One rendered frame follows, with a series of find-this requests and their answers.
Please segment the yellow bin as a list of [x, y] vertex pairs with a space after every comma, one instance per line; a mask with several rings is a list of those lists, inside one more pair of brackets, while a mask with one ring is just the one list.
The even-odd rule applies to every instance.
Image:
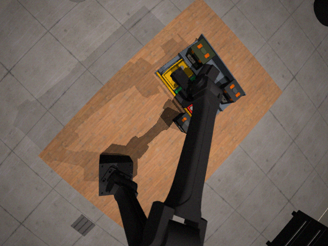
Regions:
[[176, 64], [174, 64], [172, 67], [170, 67], [163, 75], [162, 78], [165, 80], [165, 82], [169, 85], [169, 87], [174, 90], [178, 85], [172, 81], [172, 78], [170, 77], [171, 73], [174, 72], [176, 69], [178, 69], [180, 66], [184, 66], [184, 72], [188, 77], [191, 77], [193, 75], [193, 72], [188, 67], [188, 65], [181, 59]]

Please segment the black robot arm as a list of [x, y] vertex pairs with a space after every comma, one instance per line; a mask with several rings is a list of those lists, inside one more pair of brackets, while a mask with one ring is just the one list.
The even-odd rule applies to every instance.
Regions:
[[[164, 202], [152, 203], [148, 218], [129, 175], [109, 167], [101, 179], [117, 201], [128, 246], [203, 246], [208, 221], [201, 217], [201, 200], [223, 94], [214, 83], [219, 73], [214, 65], [204, 64], [193, 81], [181, 67], [170, 75], [182, 87], [182, 99], [193, 100], [193, 109], [170, 191]], [[184, 218], [184, 224], [174, 221], [174, 215]]]

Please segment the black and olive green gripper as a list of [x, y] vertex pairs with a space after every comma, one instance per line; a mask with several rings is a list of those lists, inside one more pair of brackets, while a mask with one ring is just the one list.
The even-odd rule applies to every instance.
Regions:
[[[186, 94], [186, 96], [187, 96], [187, 94]], [[175, 98], [180, 102], [180, 104], [183, 108], [188, 107], [193, 102], [193, 100], [189, 99], [188, 96], [187, 96], [187, 98], [182, 99], [182, 97], [179, 94], [176, 94]]]

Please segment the dark grey shelf rack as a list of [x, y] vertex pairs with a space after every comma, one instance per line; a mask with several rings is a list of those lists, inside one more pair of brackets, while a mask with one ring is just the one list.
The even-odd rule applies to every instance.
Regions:
[[[191, 71], [194, 73], [191, 77], [189, 77], [189, 79], [191, 79], [193, 76], [197, 76], [197, 74], [199, 73], [199, 71], [200, 71], [200, 69], [202, 67], [199, 68], [198, 70], [196, 70], [194, 68], [194, 66], [190, 63], [190, 61], [187, 59], [187, 57], [185, 55], [186, 55], [186, 53], [188, 52], [188, 50], [190, 49], [191, 46], [193, 46], [194, 44], [196, 44], [198, 41], [200, 41], [203, 38], [205, 39], [205, 41], [207, 42], [207, 44], [210, 46], [210, 48], [213, 50], [213, 52], [216, 54], [211, 60], [209, 60], [206, 63], [206, 64], [210, 64], [210, 65], [213, 64], [220, 71], [220, 73], [217, 76], [217, 78], [216, 78], [216, 80], [215, 80], [214, 83], [217, 86], [220, 87], [222, 84], [235, 79], [235, 77], [233, 76], [233, 74], [231, 73], [231, 71], [228, 69], [228, 67], [225, 65], [225, 63], [223, 62], [223, 60], [220, 58], [220, 56], [217, 54], [217, 52], [214, 50], [214, 48], [212, 47], [212, 45], [209, 43], [209, 41], [206, 39], [206, 37], [203, 34], [200, 35], [200, 37], [198, 38], [197, 41], [195, 41], [194, 43], [192, 43], [191, 45], [189, 45], [183, 51], [179, 52], [179, 54], [176, 57], [174, 57], [172, 60], [170, 60], [164, 66], [162, 66], [160, 69], [158, 69], [157, 71], [155, 71], [155, 75], [158, 76], [156, 74], [156, 72], [158, 72], [162, 76], [170, 67], [172, 67], [174, 64], [176, 64], [182, 58], [184, 60], [184, 62], [188, 65], [188, 67], [191, 69]], [[217, 111], [217, 114], [220, 111], [224, 111], [224, 109], [226, 107], [228, 107], [230, 104], [224, 104], [224, 105], [222, 105], [220, 103], [219, 109]]]

